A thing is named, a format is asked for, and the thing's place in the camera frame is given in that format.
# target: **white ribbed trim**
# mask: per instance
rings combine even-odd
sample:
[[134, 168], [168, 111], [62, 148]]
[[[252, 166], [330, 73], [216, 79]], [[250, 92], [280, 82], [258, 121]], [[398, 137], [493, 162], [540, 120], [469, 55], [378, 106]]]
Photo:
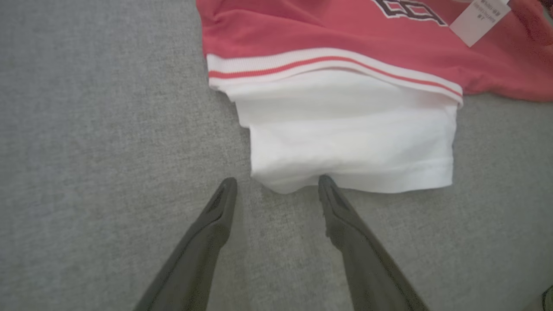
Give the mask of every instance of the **white ribbed trim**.
[[380, 80], [434, 93], [444, 94], [463, 103], [460, 85], [438, 76], [392, 66], [365, 55], [334, 48], [290, 51], [270, 56], [224, 59], [207, 55], [209, 84], [221, 86], [275, 81], [302, 72], [342, 68], [376, 77]]

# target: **garment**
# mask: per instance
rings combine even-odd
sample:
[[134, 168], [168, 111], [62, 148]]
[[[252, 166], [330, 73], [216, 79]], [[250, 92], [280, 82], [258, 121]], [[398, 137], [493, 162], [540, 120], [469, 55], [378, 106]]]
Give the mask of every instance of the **garment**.
[[447, 27], [466, 6], [197, 0], [209, 84], [250, 129], [252, 177], [280, 193], [321, 174], [384, 193], [450, 185], [463, 92], [553, 99], [551, 46], [508, 14], [469, 49]]

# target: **white tag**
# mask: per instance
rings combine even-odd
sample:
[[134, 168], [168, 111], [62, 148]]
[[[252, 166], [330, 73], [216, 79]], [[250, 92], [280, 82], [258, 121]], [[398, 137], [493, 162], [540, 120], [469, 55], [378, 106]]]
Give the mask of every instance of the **white tag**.
[[468, 46], [486, 34], [511, 8], [509, 0], [474, 0], [450, 25], [450, 29]]

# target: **red stripe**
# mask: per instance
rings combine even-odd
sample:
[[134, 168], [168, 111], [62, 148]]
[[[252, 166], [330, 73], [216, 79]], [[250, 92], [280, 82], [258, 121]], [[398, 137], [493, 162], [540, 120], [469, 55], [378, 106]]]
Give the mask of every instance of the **red stripe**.
[[443, 89], [448, 90], [449, 92], [454, 93], [455, 95], [458, 95], [459, 97], [463, 97], [463, 95], [461, 93], [459, 93], [459, 92], [457, 92], [457, 91], [455, 91], [455, 90], [453, 90], [453, 89], [451, 89], [451, 88], [449, 88], [449, 87], [447, 87], [443, 84], [439, 84], [439, 83], [432, 82], [432, 81], [418, 80], [418, 79], [412, 79], [412, 78], [409, 78], [409, 77], [394, 75], [394, 74], [391, 74], [389, 72], [380, 70], [378, 68], [374, 68], [374, 67], [365, 65], [364, 63], [361, 63], [357, 60], [347, 58], [347, 57], [341, 57], [341, 56], [322, 56], [322, 57], [317, 57], [317, 58], [312, 58], [312, 59], [300, 60], [300, 61], [296, 61], [296, 62], [293, 62], [293, 63], [290, 63], [290, 64], [286, 64], [284, 66], [271, 68], [271, 69], [263, 69], [263, 70], [238, 71], [238, 72], [210, 71], [208, 73], [208, 76], [209, 77], [214, 77], [214, 78], [220, 78], [220, 79], [233, 79], [233, 78], [239, 78], [239, 77], [256, 77], [256, 76], [263, 76], [263, 75], [269, 75], [269, 74], [276, 74], [277, 72], [285, 71], [285, 70], [292, 69], [292, 68], [295, 68], [295, 67], [299, 67], [299, 66], [303, 66], [303, 65], [309, 65], [309, 64], [318, 63], [318, 62], [321, 62], [321, 61], [327, 61], [327, 60], [349, 61], [350, 63], [354, 63], [354, 64], [357, 64], [359, 66], [363, 66], [367, 69], [378, 72], [379, 74], [383, 74], [383, 75], [392, 77], [394, 79], [404, 80], [404, 81], [418, 83], [418, 84], [441, 87]]

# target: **gray tablecloth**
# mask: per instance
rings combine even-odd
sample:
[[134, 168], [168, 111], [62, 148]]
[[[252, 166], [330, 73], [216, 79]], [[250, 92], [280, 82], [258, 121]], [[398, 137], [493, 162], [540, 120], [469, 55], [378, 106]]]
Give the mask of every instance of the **gray tablecloth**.
[[[316, 188], [249, 177], [192, 1], [3, 0], [0, 108], [0, 309], [131, 309], [227, 176], [209, 309], [352, 309]], [[446, 189], [346, 195], [431, 309], [519, 311], [553, 283], [553, 105], [467, 97], [455, 161]]]

